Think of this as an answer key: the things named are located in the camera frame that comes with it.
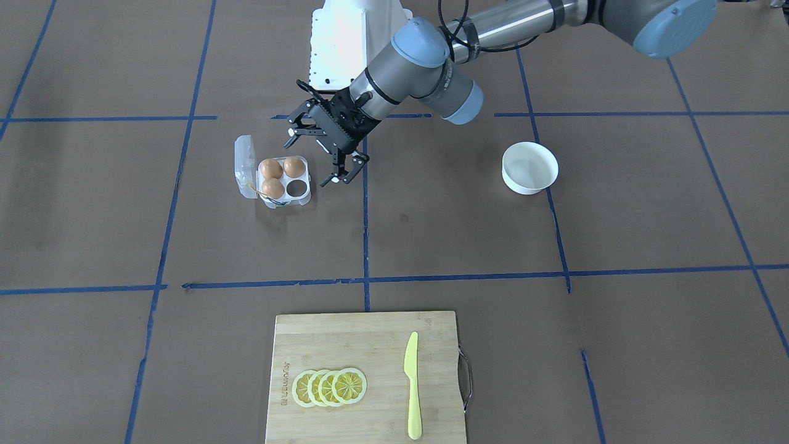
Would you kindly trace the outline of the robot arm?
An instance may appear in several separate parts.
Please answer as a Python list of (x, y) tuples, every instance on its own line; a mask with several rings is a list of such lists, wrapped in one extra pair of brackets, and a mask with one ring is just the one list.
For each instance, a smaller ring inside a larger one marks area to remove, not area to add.
[(408, 98), (454, 125), (470, 123), (484, 93), (461, 70), (483, 54), (516, 51), (563, 26), (593, 23), (651, 59), (690, 47), (711, 25), (716, 1), (507, 1), (434, 25), (403, 23), (350, 83), (330, 98), (307, 82), (310, 95), (287, 116), (289, 149), (311, 137), (332, 158), (327, 183), (350, 183), (369, 162), (360, 144)]

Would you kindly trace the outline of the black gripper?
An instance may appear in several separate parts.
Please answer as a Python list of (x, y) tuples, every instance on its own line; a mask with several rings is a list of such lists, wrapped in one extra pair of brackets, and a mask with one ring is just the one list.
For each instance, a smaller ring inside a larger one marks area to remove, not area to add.
[(363, 111), (367, 102), (378, 98), (377, 94), (367, 90), (354, 97), (349, 88), (343, 88), (328, 99), (302, 80), (296, 80), (296, 85), (312, 97), (288, 115), (290, 127), (284, 149), (289, 149), (300, 137), (314, 137), (332, 156), (332, 172), (319, 186), (350, 183), (370, 160), (369, 155), (356, 149), (380, 123)]

